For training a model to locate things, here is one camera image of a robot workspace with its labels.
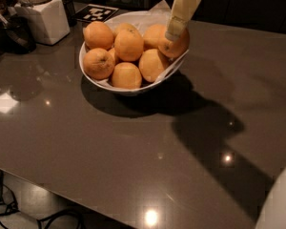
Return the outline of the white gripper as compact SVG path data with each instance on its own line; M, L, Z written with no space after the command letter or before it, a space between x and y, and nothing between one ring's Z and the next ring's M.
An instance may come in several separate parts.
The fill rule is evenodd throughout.
M201 0L174 0L165 32L168 40L175 41L181 36L200 2Z

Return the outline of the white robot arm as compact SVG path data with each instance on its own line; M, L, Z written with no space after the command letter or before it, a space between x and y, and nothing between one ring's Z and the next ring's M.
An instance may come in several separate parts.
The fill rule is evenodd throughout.
M176 41L197 10L201 0L174 0L165 37ZM286 168L276 179L264 202L255 229L286 229Z

